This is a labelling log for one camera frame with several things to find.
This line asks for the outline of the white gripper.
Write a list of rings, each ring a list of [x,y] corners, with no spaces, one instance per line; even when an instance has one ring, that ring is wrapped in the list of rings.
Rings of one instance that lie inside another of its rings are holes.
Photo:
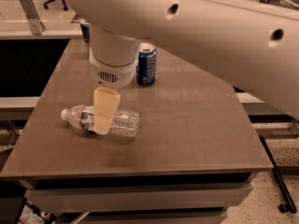
[[[133,80],[137,60],[126,65],[113,66],[98,61],[90,53],[89,62],[91,76],[97,84],[103,85],[93,94],[93,130],[105,135],[108,134],[121,100],[121,95],[115,89],[125,87]]]

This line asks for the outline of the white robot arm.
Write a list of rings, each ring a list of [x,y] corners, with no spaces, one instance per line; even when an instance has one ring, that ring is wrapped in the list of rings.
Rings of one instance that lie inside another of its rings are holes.
[[[141,42],[299,119],[299,15],[248,0],[67,0],[90,24],[93,73],[133,78]]]

